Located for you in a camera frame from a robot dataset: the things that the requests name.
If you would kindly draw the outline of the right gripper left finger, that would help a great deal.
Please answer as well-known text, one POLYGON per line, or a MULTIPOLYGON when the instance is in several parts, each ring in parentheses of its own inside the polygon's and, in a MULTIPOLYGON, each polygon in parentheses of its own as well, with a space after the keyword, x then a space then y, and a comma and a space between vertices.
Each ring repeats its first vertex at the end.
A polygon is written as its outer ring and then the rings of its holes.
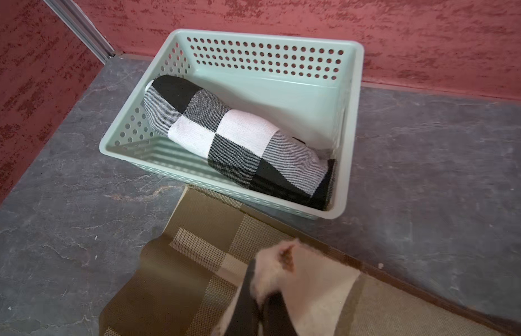
POLYGON ((241 289, 238 291, 238 299, 224 333, 225 336, 257 336, 259 334, 259 306, 251 292, 255 267, 256 260, 253 259, 248 265, 241 289))

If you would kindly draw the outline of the black white checkered scarf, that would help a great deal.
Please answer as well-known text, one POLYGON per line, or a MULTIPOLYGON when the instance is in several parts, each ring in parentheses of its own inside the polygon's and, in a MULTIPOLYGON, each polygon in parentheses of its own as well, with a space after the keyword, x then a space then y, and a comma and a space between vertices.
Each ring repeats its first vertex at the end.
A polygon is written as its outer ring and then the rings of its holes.
POLYGON ((154 132, 205 159, 237 185, 325 210, 334 160, 266 119, 232 109, 214 93, 177 76, 150 81, 144 108, 154 132))

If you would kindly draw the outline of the brown beige plaid scarf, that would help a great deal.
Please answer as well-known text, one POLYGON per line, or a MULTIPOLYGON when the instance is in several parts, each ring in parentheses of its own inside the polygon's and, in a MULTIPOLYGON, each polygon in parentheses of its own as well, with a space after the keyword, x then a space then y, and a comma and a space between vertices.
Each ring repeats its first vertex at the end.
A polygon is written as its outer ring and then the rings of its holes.
POLYGON ((259 306, 283 295, 298 335, 501 335, 472 312, 398 281, 222 194, 183 192, 163 233, 99 316, 101 335, 224 335, 249 263, 259 306))

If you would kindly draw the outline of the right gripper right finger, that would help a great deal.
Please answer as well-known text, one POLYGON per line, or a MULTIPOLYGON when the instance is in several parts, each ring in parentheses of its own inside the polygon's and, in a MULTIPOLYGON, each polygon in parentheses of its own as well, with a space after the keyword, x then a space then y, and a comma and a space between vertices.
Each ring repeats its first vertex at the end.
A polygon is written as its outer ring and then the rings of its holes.
POLYGON ((262 306, 263 334, 267 336, 297 336, 280 292, 274 293, 262 306))

